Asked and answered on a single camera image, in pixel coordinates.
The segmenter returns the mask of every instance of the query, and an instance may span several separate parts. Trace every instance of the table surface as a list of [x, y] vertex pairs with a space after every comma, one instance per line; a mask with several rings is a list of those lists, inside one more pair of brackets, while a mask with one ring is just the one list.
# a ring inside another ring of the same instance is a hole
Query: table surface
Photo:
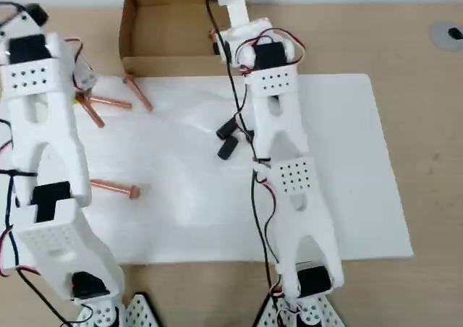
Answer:
[[[347, 326], [461, 326], [463, 304], [463, 55], [430, 42], [436, 20], [463, 25], [463, 4], [313, 6], [311, 73], [373, 82], [413, 259], [344, 262], [331, 295]], [[119, 74], [120, 9], [52, 9], [49, 30], [78, 35], [101, 73]], [[124, 267], [127, 299], [146, 291], [166, 326], [251, 326], [266, 294], [256, 263]], [[76, 307], [35, 282], [70, 318]], [[2, 326], [58, 326], [17, 276], [0, 281]]]

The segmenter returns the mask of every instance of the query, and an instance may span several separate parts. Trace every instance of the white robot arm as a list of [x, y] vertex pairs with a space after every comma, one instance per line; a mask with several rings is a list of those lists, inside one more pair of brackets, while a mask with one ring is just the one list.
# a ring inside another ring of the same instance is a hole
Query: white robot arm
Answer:
[[[268, 169], [258, 164], [256, 170], [275, 189], [278, 200], [271, 231], [285, 297], [296, 302], [300, 297], [329, 293], [342, 286], [344, 274], [333, 221], [302, 126], [297, 73], [302, 57], [296, 58], [295, 46], [303, 45], [291, 33], [273, 28], [267, 18], [250, 22], [245, 0], [217, 2], [227, 7], [231, 21], [229, 29], [216, 32], [218, 52], [223, 61], [240, 68], [246, 76], [255, 116], [256, 158], [271, 166]], [[279, 115], [269, 106], [275, 98]], [[288, 159], [272, 161], [271, 149], [278, 133], [284, 133], [296, 150], [288, 149]], [[297, 251], [305, 237], [312, 238], [323, 253], [321, 266], [297, 267]], [[314, 291], [307, 288], [311, 280], [325, 284]]]
[[[125, 326], [124, 274], [81, 209], [90, 204], [91, 190], [73, 105], [76, 91], [91, 90], [96, 77], [68, 43], [42, 32], [47, 18], [38, 5], [30, 5], [0, 25], [2, 100], [11, 119], [14, 168], [36, 172], [43, 148], [50, 145], [69, 179], [37, 186], [36, 178], [15, 176], [24, 222], [15, 225], [14, 233], [60, 297], [91, 306], [98, 327]], [[38, 97], [48, 107], [42, 122], [35, 109]]]

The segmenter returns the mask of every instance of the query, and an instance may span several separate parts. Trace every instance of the copper bolt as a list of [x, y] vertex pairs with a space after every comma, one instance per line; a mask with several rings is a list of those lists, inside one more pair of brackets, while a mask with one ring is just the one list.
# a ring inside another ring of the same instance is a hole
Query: copper bolt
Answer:
[[100, 115], [98, 115], [95, 109], [90, 104], [90, 101], [87, 100], [84, 93], [76, 93], [75, 96], [76, 100], [79, 104], [84, 108], [87, 114], [90, 115], [92, 120], [96, 123], [99, 128], [103, 128], [105, 126], [103, 120], [101, 119]]
[[132, 89], [134, 90], [135, 95], [138, 97], [138, 99], [140, 99], [140, 101], [143, 103], [146, 109], [149, 112], [151, 112], [153, 110], [153, 105], [151, 105], [151, 102], [148, 100], [148, 98], [146, 98], [142, 90], [138, 87], [137, 83], [135, 82], [135, 75], [126, 74], [124, 76], [124, 83], [132, 86]]
[[122, 108], [122, 109], [132, 108], [132, 103], [128, 103], [126, 101], [117, 101], [115, 99], [110, 99], [110, 98], [97, 97], [96, 95], [93, 95], [93, 94], [90, 94], [90, 97], [88, 97], [88, 100], [92, 103], [100, 103], [100, 104], [115, 106], [117, 108]]
[[125, 195], [129, 195], [130, 199], [137, 199], [141, 193], [140, 188], [135, 185], [128, 187], [128, 186], [124, 186], [123, 184], [116, 184], [111, 181], [104, 181], [104, 180], [97, 180], [97, 179], [90, 180], [90, 183], [94, 187], [100, 187], [100, 188], [104, 188], [105, 190], [118, 192], [118, 193], [124, 193]]

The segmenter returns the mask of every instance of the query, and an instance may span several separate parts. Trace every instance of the white board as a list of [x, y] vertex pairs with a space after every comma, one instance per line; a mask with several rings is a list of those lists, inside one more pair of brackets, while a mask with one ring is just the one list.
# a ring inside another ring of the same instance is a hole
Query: white board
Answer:
[[[249, 146], [242, 140], [229, 161], [216, 155], [221, 141], [215, 131], [234, 113], [228, 80], [178, 77], [138, 82], [155, 106], [152, 114], [117, 77], [102, 77], [94, 93], [131, 101], [133, 111], [96, 106], [106, 122], [98, 129], [76, 106], [91, 178], [142, 187], [139, 200], [93, 189], [93, 203], [85, 215], [94, 232], [120, 263], [263, 260], [250, 206]], [[305, 127], [342, 258], [411, 256], [369, 78], [306, 75], [300, 82]], [[6, 113], [1, 102], [2, 118]], [[252, 114], [245, 112], [245, 118], [252, 127]], [[0, 127], [0, 141], [8, 137], [7, 128]], [[9, 152], [0, 155], [1, 167], [10, 167]], [[39, 176], [40, 183], [66, 179], [61, 162], [48, 148]], [[0, 177], [4, 194], [7, 181]], [[5, 198], [0, 198], [2, 210], [4, 204]], [[259, 187], [257, 205], [264, 222], [271, 200]], [[20, 220], [13, 209], [12, 222]], [[20, 252], [23, 263], [33, 264], [22, 245]], [[300, 260], [314, 256], [313, 249], [304, 246]], [[12, 264], [10, 246], [5, 262], [6, 267]]]

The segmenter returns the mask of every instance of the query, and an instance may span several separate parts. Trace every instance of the brown cardboard box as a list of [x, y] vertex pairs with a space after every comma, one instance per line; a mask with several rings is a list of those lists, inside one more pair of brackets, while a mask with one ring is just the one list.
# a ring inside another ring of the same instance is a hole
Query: brown cardboard box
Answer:
[[[250, 18], [269, 17], [273, 26], [297, 27], [305, 7], [250, 6]], [[229, 26], [225, 8], [213, 5], [220, 28]], [[127, 72], [137, 76], [225, 75], [213, 54], [212, 24], [204, 0], [125, 0], [119, 53]]]

